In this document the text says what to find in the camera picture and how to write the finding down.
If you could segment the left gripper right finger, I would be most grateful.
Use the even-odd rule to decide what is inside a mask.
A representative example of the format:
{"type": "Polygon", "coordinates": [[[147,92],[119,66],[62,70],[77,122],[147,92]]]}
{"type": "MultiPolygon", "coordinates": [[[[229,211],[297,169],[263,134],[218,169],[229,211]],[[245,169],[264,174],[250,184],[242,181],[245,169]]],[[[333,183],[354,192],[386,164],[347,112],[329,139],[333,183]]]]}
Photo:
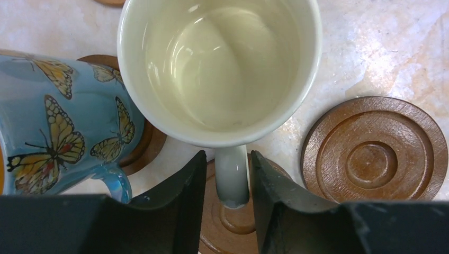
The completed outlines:
{"type": "Polygon", "coordinates": [[[337,204],[304,189],[251,152],[260,253],[448,253],[448,202],[337,204]]]}

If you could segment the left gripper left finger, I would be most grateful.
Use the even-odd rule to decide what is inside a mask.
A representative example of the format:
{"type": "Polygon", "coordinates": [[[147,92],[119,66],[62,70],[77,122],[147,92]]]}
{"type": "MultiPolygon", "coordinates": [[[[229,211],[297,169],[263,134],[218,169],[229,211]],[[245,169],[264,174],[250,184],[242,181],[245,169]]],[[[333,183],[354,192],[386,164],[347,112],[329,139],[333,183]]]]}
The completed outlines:
{"type": "Polygon", "coordinates": [[[1,253],[197,253],[207,160],[123,204],[105,194],[1,197],[1,253]]]}

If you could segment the blue butterfly mug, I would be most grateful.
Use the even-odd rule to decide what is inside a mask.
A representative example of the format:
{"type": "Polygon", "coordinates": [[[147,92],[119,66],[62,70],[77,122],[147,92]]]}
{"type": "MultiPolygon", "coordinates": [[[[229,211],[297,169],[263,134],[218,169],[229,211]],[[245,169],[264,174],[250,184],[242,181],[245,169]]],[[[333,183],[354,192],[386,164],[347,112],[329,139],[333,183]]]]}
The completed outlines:
{"type": "Polygon", "coordinates": [[[53,195],[98,179],[128,203],[121,165],[144,129],[117,69],[1,50],[1,194],[53,195]]]}

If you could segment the cream white mug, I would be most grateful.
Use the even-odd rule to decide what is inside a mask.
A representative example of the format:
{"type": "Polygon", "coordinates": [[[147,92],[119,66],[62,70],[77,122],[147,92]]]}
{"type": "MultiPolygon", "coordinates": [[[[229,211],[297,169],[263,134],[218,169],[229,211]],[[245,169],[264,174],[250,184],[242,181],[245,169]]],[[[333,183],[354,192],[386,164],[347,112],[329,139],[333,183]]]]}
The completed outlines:
{"type": "Polygon", "coordinates": [[[126,1],[117,53],[140,112],[214,149],[218,197],[238,209],[249,201],[246,146],[300,107],[321,44],[316,1],[126,1]]]}

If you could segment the light brown coaster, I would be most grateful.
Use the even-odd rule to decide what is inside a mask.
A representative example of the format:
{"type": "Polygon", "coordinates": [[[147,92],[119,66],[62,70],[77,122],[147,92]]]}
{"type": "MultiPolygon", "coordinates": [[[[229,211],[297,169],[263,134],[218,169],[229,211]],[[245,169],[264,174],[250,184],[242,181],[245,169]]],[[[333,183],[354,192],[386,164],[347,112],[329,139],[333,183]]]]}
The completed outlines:
{"type": "Polygon", "coordinates": [[[126,0],[94,0],[94,1],[110,7],[122,7],[126,2],[126,0]]]}

